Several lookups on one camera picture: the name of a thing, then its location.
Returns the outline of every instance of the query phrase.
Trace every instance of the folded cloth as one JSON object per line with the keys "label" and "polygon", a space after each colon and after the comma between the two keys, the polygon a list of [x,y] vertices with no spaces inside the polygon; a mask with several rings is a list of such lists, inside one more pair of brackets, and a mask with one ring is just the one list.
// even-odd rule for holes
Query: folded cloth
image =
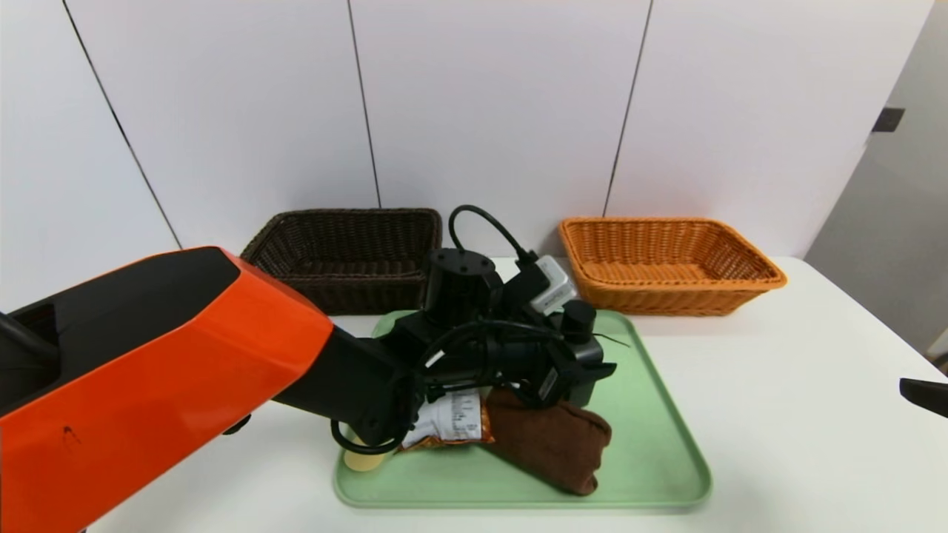
{"label": "folded cloth", "polygon": [[612,437],[601,416],[565,401],[529,409],[499,387],[487,397],[487,413],[495,439],[487,450],[573,494],[596,490],[594,474]]}

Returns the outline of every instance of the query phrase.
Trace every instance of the white wall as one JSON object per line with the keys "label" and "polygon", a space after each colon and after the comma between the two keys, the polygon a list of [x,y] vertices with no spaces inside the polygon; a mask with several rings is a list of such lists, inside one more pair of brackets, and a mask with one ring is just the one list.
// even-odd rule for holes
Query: white wall
{"label": "white wall", "polygon": [[[526,247],[601,215],[648,0],[353,0],[382,207],[479,205]],[[474,215],[466,247],[511,255]]]}
{"label": "white wall", "polygon": [[378,207],[346,0],[67,0],[184,246]]}
{"label": "white wall", "polygon": [[0,309],[177,248],[63,4],[4,0]]}
{"label": "white wall", "polygon": [[802,256],[931,0],[655,0],[607,214],[704,215]]}
{"label": "white wall", "polygon": [[[707,215],[802,255],[931,0],[67,0],[186,246],[278,211]],[[368,114],[378,191],[366,131]],[[510,253],[466,215],[462,239]]]}
{"label": "white wall", "polygon": [[938,2],[807,261],[920,352],[948,351],[948,3]]}

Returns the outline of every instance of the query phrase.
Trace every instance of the basket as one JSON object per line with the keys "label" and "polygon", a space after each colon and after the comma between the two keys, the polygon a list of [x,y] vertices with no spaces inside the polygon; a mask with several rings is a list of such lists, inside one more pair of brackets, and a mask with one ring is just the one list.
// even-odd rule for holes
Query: basket
{"label": "basket", "polygon": [[270,219],[241,258],[327,315],[381,315],[421,306],[422,264],[440,246],[435,210],[291,211]]}
{"label": "basket", "polygon": [[706,218],[569,218],[579,293],[630,315],[714,316],[787,283],[734,229]]}

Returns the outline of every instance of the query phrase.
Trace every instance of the orange wicker basket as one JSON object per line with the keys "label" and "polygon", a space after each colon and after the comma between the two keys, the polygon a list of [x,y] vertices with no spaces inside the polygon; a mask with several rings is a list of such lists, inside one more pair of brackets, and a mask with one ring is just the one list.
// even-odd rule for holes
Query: orange wicker basket
{"label": "orange wicker basket", "polygon": [[559,234],[583,299],[631,315],[727,315],[787,283],[754,245],[707,218],[568,218]]}

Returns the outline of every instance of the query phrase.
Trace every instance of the green tray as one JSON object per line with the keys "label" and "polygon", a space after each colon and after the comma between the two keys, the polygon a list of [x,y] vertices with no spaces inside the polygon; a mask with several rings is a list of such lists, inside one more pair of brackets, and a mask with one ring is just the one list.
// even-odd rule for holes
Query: green tray
{"label": "green tray", "polygon": [[[379,321],[374,336],[408,311]],[[378,469],[355,472],[342,457],[336,495],[355,507],[384,508],[685,508],[711,491],[711,472],[675,409],[635,328],[622,315],[598,311],[596,333],[615,374],[595,386],[590,411],[612,425],[612,441],[590,496],[564,493],[479,446],[398,453]]]}

